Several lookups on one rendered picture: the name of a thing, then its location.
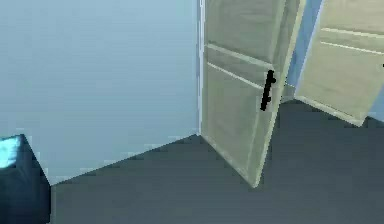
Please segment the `dark blue cabinet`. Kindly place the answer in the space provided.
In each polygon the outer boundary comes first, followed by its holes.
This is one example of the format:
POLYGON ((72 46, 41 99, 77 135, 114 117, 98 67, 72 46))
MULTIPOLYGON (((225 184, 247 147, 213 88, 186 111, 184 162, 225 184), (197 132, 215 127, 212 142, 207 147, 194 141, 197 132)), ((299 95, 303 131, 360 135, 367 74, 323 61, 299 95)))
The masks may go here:
POLYGON ((51 185, 24 134, 0 138, 0 224, 49 224, 51 185))

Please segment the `pale green room door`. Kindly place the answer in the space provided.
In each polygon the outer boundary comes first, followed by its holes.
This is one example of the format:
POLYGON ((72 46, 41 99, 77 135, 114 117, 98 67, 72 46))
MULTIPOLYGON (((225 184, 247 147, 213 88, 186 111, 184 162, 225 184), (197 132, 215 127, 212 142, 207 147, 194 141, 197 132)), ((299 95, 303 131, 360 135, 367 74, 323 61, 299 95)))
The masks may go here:
POLYGON ((201 135, 260 183, 306 0, 205 0, 201 135), (267 72, 276 82, 260 109, 267 72))
POLYGON ((295 98, 361 126, 384 85, 384 0, 323 0, 295 98))

